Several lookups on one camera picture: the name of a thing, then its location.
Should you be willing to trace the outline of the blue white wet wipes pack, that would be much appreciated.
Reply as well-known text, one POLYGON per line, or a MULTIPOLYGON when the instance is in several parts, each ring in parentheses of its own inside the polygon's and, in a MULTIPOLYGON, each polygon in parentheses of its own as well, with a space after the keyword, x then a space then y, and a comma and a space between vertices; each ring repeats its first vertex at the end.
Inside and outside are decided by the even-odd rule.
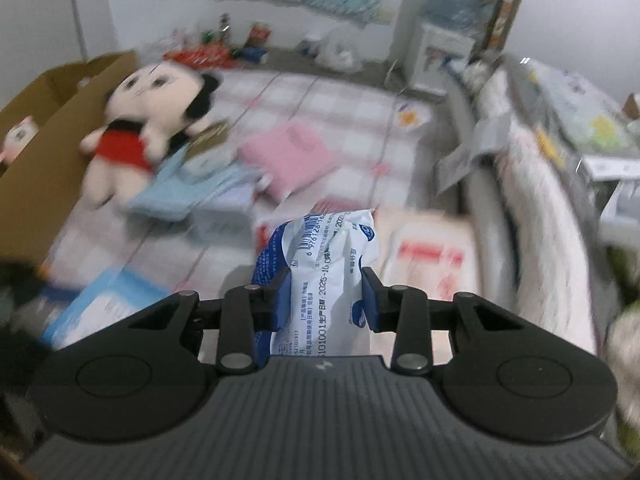
POLYGON ((257 332, 259 359, 270 356, 366 356, 370 332, 362 306, 361 269, 378 258, 369 209, 307 214, 273 231, 252 282, 267 285, 291 271, 288 320, 274 333, 257 332))

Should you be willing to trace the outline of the blue white mask box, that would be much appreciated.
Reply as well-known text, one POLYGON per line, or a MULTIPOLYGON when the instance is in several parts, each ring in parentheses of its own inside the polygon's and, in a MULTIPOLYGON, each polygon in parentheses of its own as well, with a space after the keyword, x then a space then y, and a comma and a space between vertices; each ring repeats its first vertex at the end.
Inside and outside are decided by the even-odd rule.
POLYGON ((42 340, 60 350, 128 318, 170 291, 127 269, 106 270, 87 285, 43 331, 42 340))

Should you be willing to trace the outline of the pink knitted sponge pad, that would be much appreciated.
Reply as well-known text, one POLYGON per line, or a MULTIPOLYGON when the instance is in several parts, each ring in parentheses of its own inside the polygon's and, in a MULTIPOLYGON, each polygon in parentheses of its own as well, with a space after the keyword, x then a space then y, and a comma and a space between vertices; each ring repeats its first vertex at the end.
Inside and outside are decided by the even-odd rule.
POLYGON ((304 122, 290 120, 249 136, 238 156, 268 178, 266 193, 277 203, 306 188, 338 166, 338 157, 304 122))

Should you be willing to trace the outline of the pink round plush toy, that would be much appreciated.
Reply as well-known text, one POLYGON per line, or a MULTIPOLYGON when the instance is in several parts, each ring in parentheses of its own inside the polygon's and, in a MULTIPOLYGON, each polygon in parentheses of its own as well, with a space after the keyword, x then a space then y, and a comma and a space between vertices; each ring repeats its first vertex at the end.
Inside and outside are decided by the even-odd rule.
POLYGON ((2 144, 2 164, 12 165, 29 142, 35 139, 38 130, 38 125, 32 116, 26 116, 18 124, 13 126, 6 134, 2 144))

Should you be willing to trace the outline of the red toothpaste tube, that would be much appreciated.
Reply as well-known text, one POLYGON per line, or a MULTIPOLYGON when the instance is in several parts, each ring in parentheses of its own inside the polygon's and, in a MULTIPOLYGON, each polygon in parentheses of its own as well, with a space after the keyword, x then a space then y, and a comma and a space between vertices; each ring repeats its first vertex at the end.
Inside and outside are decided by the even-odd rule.
POLYGON ((375 214, 375 208, 369 205, 357 202, 356 200, 348 200, 343 197, 326 196, 322 200, 318 200, 311 207, 311 214, 341 214, 347 211, 368 210, 371 214, 375 214))

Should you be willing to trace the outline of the light blue folded cloth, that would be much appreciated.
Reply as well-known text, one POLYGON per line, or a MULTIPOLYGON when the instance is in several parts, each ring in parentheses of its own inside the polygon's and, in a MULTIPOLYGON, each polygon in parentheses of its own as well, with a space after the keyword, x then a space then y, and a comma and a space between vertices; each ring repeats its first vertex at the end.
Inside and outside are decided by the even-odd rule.
POLYGON ((125 210, 130 214, 177 222, 184 220, 196 207, 236 186, 257 184, 262 180, 258 168, 242 162, 232 162, 205 177, 194 178, 183 169, 184 154, 186 150, 182 148, 169 157, 150 186, 126 203, 125 210))

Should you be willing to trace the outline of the brown cardboard box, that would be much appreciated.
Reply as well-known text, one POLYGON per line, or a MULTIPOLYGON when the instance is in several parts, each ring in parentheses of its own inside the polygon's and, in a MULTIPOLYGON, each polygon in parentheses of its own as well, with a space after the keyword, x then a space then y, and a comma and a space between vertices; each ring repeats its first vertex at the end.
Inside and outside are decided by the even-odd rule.
POLYGON ((1 258, 38 266, 76 205, 81 139, 103 124, 106 95, 138 68, 132 51, 51 68, 1 111, 1 132, 30 116, 38 133, 1 175, 1 258))

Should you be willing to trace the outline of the white striped blanket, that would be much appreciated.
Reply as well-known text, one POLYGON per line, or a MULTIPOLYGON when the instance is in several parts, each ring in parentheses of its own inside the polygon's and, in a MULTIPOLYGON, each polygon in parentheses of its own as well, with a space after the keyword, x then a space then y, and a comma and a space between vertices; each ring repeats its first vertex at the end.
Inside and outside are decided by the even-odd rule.
POLYGON ((516 110, 504 67, 488 78, 476 106, 498 129, 495 164, 518 244, 516 313, 598 354, 587 248, 559 177, 516 110))

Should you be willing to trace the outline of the gold tissue pack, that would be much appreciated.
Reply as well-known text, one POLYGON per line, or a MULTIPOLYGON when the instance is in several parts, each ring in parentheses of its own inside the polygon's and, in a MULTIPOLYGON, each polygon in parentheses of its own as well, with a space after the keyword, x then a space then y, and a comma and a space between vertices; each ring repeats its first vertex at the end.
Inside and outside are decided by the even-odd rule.
POLYGON ((234 159, 234 148, 229 141, 228 119, 214 122, 196 136, 186 147, 183 165, 196 168, 217 168, 230 164, 234 159))

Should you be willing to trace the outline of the black-haired red-dress plush doll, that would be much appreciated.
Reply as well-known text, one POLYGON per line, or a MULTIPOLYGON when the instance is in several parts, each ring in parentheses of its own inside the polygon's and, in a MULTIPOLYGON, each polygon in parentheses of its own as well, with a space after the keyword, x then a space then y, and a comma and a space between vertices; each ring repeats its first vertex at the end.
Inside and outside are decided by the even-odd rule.
POLYGON ((80 150, 91 157, 81 197, 118 206, 145 191, 160 163, 213 125, 214 93, 224 78, 163 61, 128 75, 107 98, 105 124, 80 150))

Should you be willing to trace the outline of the white small cardboard box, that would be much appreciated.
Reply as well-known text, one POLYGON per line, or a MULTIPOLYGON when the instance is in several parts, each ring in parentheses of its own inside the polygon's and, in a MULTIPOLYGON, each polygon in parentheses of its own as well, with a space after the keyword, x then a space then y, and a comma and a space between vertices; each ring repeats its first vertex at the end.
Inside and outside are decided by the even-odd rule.
POLYGON ((593 183, 614 183, 599 220, 599 235, 608 245, 639 248, 639 159, 598 155, 582 158, 593 183))

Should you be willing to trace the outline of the white plastic bag on floor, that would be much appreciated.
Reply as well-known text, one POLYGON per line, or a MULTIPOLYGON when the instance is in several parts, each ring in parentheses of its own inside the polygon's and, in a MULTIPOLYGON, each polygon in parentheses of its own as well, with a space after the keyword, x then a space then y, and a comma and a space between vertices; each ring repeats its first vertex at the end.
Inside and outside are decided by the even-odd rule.
POLYGON ((355 36, 344 28, 333 29, 320 40, 314 62, 325 70, 339 74, 356 74, 363 70, 355 36))

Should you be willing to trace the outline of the red snack bag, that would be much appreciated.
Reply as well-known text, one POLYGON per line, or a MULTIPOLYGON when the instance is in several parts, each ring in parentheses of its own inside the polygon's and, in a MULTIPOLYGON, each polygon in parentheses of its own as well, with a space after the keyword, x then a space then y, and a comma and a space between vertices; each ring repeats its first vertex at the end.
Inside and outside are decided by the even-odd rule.
POLYGON ((222 44, 202 44, 180 51, 171 51, 163 55, 165 61, 176 62, 194 70, 228 70, 235 66, 231 51, 222 44))

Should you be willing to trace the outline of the white water dispenser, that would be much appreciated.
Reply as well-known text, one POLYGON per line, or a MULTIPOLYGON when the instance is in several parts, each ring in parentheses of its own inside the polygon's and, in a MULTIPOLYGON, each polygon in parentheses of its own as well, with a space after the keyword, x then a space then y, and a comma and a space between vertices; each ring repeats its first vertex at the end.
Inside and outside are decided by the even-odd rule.
POLYGON ((472 37, 419 18, 402 66, 407 87, 439 98, 446 96, 446 65, 454 62, 464 67, 474 46, 472 37))

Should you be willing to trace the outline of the grey plastic packaging bag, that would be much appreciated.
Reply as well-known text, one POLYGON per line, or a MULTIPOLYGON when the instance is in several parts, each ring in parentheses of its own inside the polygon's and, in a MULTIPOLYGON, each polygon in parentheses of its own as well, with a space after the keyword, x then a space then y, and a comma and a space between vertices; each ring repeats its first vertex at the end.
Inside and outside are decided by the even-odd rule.
POLYGON ((529 125, 581 155, 637 158, 639 145, 618 104, 578 73, 534 58, 502 59, 514 99, 529 125))

